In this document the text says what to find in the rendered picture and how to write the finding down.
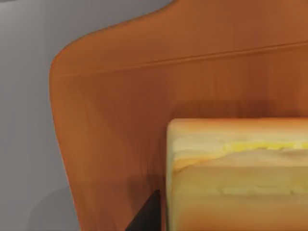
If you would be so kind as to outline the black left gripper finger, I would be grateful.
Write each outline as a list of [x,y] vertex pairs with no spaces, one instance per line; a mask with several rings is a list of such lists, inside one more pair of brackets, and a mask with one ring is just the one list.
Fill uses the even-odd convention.
[[155,190],[125,231],[161,231],[161,193]]

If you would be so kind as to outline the brown wooden tray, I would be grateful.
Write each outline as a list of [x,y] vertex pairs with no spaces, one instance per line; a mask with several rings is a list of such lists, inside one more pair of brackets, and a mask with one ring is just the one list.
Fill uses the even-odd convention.
[[170,120],[308,117],[308,0],[174,0],[67,45],[50,98],[80,231],[124,231]]

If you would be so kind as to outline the golden bread loaf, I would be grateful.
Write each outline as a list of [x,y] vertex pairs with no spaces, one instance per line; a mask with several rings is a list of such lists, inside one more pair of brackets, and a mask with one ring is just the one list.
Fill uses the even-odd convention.
[[308,231],[308,118],[173,119],[166,231]]

